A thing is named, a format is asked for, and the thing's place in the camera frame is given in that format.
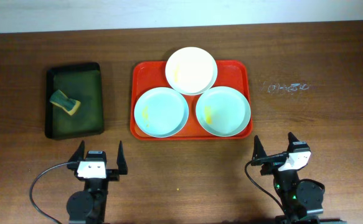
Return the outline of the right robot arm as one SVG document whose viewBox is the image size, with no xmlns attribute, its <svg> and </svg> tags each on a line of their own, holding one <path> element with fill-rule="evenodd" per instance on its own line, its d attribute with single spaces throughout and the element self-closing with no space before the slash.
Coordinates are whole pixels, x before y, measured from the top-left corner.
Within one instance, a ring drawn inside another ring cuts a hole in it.
<svg viewBox="0 0 363 224">
<path fill-rule="evenodd" d="M 248 166 L 260 166 L 261 175 L 272 175 L 276 199 L 271 193 L 254 183 L 269 195 L 281 208 L 283 214 L 275 217 L 276 223 L 319 223 L 322 214 L 325 186 L 312 179 L 300 179 L 298 171 L 306 167 L 311 156 L 308 144 L 288 133 L 288 148 L 279 154 L 267 155 L 258 136 Z"/>
</svg>

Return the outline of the light green plate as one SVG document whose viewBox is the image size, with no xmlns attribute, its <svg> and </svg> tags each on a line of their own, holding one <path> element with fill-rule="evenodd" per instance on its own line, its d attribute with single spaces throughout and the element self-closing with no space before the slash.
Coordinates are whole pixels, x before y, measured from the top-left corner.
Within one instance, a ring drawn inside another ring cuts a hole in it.
<svg viewBox="0 0 363 224">
<path fill-rule="evenodd" d="M 241 133 L 251 118 L 250 104 L 238 90 L 217 86 L 205 91 L 197 100 L 196 118 L 208 133 L 231 137 Z"/>
</svg>

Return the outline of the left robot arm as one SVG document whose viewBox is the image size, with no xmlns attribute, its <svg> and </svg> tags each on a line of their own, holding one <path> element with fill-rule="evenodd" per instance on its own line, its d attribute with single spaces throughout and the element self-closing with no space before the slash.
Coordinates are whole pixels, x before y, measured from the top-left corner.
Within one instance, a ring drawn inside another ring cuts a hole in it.
<svg viewBox="0 0 363 224">
<path fill-rule="evenodd" d="M 116 159 L 117 169 L 106 167 L 104 151 L 85 152 L 82 141 L 68 160 L 67 168 L 84 182 L 84 189 L 75 192 L 67 201 L 69 224 L 103 223 L 105 221 L 108 184 L 117 182 L 121 175 L 128 173 L 123 144 L 119 143 Z"/>
</svg>

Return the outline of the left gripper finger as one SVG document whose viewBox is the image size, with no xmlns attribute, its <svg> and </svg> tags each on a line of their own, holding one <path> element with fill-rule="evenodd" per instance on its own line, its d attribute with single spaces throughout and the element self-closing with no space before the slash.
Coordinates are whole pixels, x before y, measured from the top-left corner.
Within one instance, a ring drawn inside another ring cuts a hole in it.
<svg viewBox="0 0 363 224">
<path fill-rule="evenodd" d="M 68 162 L 80 162 L 83 161 L 85 153 L 85 141 L 82 140 L 77 150 L 73 153 L 73 155 L 70 157 Z"/>
<path fill-rule="evenodd" d="M 128 174 L 128 166 L 127 166 L 124 151 L 123 151 L 122 141 L 120 141 L 119 146 L 118 146 L 118 155 L 117 155 L 116 164 L 118 165 L 119 175 L 127 175 Z"/>
</svg>

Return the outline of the green yellow sponge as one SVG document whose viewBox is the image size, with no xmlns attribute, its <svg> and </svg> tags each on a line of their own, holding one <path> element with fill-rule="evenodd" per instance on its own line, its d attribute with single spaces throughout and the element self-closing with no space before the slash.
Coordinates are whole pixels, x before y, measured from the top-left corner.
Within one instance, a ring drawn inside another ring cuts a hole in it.
<svg viewBox="0 0 363 224">
<path fill-rule="evenodd" d="M 61 90 L 56 90 L 50 97 L 49 101 L 59 108 L 62 108 L 70 116 L 74 115 L 79 109 L 81 102 L 69 98 Z"/>
</svg>

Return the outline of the light blue plate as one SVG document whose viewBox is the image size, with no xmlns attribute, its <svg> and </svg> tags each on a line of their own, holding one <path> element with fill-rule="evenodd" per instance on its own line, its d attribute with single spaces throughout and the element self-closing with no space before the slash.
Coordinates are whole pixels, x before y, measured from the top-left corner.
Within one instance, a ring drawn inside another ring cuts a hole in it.
<svg viewBox="0 0 363 224">
<path fill-rule="evenodd" d="M 189 106 L 176 90 L 157 87 L 144 92 L 134 106 L 134 120 L 142 132 L 154 138 L 178 133 L 187 123 Z"/>
</svg>

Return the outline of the cream white plate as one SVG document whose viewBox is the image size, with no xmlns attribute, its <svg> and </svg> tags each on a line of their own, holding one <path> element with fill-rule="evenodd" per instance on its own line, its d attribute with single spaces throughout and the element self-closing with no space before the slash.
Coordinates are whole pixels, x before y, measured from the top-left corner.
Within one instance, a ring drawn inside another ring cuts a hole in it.
<svg viewBox="0 0 363 224">
<path fill-rule="evenodd" d="M 198 47 L 184 47 L 167 60 L 165 76 L 169 85 L 183 95 L 200 95 L 211 88 L 218 74 L 216 61 Z"/>
</svg>

